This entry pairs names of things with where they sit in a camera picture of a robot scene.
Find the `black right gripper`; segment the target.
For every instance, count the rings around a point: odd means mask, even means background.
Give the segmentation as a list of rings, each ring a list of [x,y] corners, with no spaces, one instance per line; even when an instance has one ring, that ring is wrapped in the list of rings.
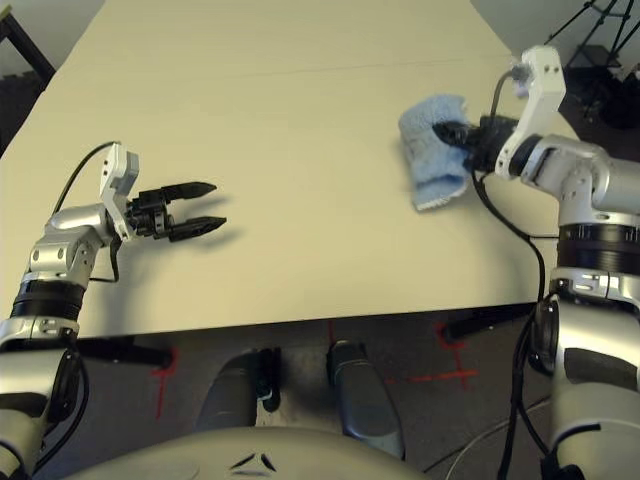
[[[499,153],[517,124],[518,121],[510,117],[482,117],[472,132],[468,124],[458,121],[438,122],[433,130],[438,136],[447,136],[449,145],[471,149],[467,158],[470,172],[486,173],[495,170]]]

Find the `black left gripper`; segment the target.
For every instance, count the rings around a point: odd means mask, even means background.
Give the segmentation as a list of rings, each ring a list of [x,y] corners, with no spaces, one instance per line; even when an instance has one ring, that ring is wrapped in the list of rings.
[[[224,217],[197,217],[171,227],[167,205],[174,200],[189,200],[205,196],[217,187],[207,182],[187,182],[142,191],[128,201],[126,219],[139,237],[183,241],[208,234],[227,221]]]

